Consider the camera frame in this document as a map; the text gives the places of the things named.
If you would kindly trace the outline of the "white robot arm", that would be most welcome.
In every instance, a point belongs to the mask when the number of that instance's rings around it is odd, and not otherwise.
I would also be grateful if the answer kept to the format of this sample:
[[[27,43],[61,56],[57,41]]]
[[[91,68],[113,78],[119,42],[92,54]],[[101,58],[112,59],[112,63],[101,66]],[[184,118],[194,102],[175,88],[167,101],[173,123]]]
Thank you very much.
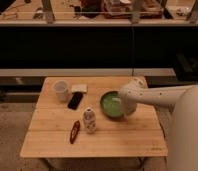
[[[147,88],[134,78],[121,87],[119,97],[124,115],[138,103],[172,108],[167,171],[198,171],[198,84]]]

